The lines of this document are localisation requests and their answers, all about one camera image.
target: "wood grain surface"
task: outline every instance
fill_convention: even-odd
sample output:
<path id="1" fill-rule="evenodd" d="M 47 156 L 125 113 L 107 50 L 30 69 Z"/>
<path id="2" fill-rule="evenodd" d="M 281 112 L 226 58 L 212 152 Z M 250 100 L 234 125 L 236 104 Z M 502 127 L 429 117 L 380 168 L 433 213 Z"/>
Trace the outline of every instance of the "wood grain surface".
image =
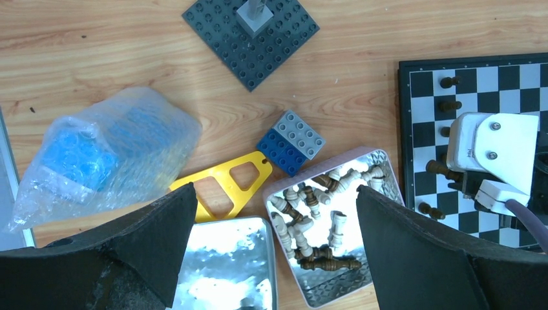
<path id="1" fill-rule="evenodd" d="M 0 105 L 19 173 L 53 119 L 135 85 L 204 126 L 182 175 L 251 152 L 286 109 L 327 141 L 305 167 L 369 145 L 398 169 L 398 61 L 548 50 L 548 8 L 538 0 L 301 2 L 321 30 L 249 93 L 180 17 L 193 0 L 0 0 Z M 267 183 L 283 177 L 275 169 Z M 37 227 L 37 242 L 137 207 Z M 252 214 L 266 215 L 259 194 L 241 215 Z M 280 308 L 304 309 L 277 251 Z M 373 287 L 325 307 L 376 308 Z"/>

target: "yellow tool with cutouts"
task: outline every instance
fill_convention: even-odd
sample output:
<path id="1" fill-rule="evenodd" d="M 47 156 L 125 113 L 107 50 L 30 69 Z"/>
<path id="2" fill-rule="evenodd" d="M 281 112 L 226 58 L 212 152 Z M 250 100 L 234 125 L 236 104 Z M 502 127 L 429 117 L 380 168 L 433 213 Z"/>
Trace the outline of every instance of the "yellow tool with cutouts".
<path id="1" fill-rule="evenodd" d="M 251 184 L 248 189 L 244 190 L 240 188 L 234 178 L 230 175 L 230 169 L 238 167 L 239 165 L 243 165 L 245 163 L 252 163 L 258 170 L 258 176 L 253 184 Z M 242 157 L 227 161 L 225 163 L 221 163 L 220 165 L 211 167 L 209 169 L 191 174 L 190 176 L 180 178 L 179 180 L 173 182 L 173 184 L 169 186 L 169 189 L 173 191 L 190 182 L 196 182 L 208 177 L 213 177 L 219 183 L 228 198 L 230 198 L 230 200 L 234 204 L 234 207 L 228 212 L 228 214 L 226 214 L 226 216 L 224 216 L 224 218 L 217 218 L 211 213 L 211 211 L 207 207 L 204 207 L 203 201 L 200 199 L 200 196 L 197 195 L 198 210 L 196 210 L 196 222 L 203 223 L 217 220 L 225 220 L 228 218 L 234 218 L 236 217 L 236 215 L 238 215 L 238 213 L 244 208 L 246 203 L 257 192 L 259 187 L 261 187 L 261 185 L 266 181 L 271 173 L 272 165 L 270 164 L 270 162 L 266 160 L 261 152 L 256 151 Z"/>

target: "dark gray baseplate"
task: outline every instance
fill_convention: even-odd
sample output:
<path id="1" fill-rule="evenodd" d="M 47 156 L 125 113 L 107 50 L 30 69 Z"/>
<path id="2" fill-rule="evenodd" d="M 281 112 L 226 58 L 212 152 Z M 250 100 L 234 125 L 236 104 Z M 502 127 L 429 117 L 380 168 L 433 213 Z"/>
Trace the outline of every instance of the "dark gray baseplate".
<path id="1" fill-rule="evenodd" d="M 274 17 L 254 39 L 238 24 L 247 0 L 198 0 L 182 16 L 228 69 L 252 91 L 320 27 L 297 0 L 268 0 Z"/>

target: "transparent plastic bag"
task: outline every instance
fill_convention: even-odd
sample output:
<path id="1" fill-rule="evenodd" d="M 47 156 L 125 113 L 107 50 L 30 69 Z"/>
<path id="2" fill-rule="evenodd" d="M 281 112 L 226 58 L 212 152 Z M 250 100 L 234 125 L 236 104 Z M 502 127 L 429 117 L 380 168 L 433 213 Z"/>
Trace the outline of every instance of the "transparent plastic bag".
<path id="1" fill-rule="evenodd" d="M 10 231 L 163 196 L 202 127 L 147 87 L 56 119 L 25 172 Z"/>

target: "chessboard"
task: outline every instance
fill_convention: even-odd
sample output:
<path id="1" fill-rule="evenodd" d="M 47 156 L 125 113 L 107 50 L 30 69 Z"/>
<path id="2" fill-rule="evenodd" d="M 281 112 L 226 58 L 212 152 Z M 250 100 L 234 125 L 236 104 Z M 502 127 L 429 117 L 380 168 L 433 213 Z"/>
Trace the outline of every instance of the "chessboard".
<path id="1" fill-rule="evenodd" d="M 443 88 L 443 78 L 459 83 Z M 405 202 L 417 209 L 421 202 L 445 213 L 440 220 L 472 236 L 522 249 L 536 249 L 527 231 L 500 228 L 499 215 L 480 212 L 474 200 L 447 187 L 453 181 L 426 172 L 430 160 L 443 161 L 448 140 L 441 128 L 465 112 L 520 113 L 540 117 L 539 130 L 548 131 L 548 53 L 470 57 L 399 63 L 401 148 Z M 440 111 L 441 102 L 462 103 Z"/>

